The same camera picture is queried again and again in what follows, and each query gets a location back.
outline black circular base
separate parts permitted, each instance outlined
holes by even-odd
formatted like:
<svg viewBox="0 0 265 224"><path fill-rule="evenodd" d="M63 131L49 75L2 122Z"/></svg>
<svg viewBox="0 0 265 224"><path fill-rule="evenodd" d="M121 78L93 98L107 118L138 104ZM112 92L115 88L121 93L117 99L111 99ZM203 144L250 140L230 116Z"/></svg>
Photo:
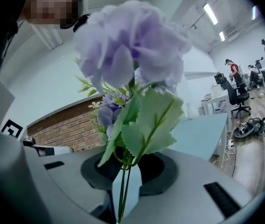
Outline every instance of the black circular base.
<svg viewBox="0 0 265 224"><path fill-rule="evenodd" d="M118 148L116 153L119 158L122 158L121 148ZM119 173L122 163L112 155L104 165L97 167L103 154L100 153L87 159L81 166L81 174L93 188L111 191L112 183ZM163 193L171 187L178 175L175 162L158 152L142 156L138 166L143 184L140 187L140 196Z"/></svg>

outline brick wall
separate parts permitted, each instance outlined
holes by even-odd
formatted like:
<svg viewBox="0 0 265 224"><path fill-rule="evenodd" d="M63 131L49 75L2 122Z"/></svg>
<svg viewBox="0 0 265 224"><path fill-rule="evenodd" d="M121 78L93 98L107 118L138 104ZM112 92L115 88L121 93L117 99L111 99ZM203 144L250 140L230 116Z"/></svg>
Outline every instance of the brick wall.
<svg viewBox="0 0 265 224"><path fill-rule="evenodd" d="M75 152L100 146L98 131L91 123L92 108L102 98L88 100L62 110L28 127L28 136L36 145L69 146Z"/></svg>

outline chair base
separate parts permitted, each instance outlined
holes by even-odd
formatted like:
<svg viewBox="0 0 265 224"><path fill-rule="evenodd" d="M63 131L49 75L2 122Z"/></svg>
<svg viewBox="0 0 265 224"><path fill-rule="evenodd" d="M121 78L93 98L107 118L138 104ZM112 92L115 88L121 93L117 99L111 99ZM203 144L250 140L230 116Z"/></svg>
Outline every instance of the chair base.
<svg viewBox="0 0 265 224"><path fill-rule="evenodd" d="M234 110L231 110L231 113L233 114L233 111L237 111L237 114L236 114L236 118L238 117L238 114L241 112L241 111L245 111L247 113L249 113L249 115L251 115L251 112L249 110L251 110L251 107L249 106L241 106L241 103L238 104L238 108L234 109Z"/></svg>

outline red shirt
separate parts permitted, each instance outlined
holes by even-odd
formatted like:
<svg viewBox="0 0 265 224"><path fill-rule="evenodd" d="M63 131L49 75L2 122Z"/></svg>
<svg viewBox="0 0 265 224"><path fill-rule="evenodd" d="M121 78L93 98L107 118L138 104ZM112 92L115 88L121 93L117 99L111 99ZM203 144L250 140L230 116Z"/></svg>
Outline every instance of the red shirt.
<svg viewBox="0 0 265 224"><path fill-rule="evenodd" d="M236 64L232 63L231 64L231 71L232 71L232 73L234 72L233 67L235 67L236 70L238 71L238 68L237 68Z"/></svg>

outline black slot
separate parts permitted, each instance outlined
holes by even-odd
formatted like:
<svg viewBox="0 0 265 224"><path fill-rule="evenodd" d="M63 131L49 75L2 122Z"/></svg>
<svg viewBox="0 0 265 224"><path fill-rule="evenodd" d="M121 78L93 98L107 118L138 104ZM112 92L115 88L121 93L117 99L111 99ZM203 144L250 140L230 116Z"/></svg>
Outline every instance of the black slot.
<svg viewBox="0 0 265 224"><path fill-rule="evenodd" d="M59 166L62 166L62 165L64 165L63 162L57 161L57 162L47 163L47 164L44 165L44 167L45 167L46 170L49 170L49 169L56 168L56 167L59 167Z"/></svg>
<svg viewBox="0 0 265 224"><path fill-rule="evenodd" d="M240 210L240 206L217 182L206 184L204 188L226 218Z"/></svg>

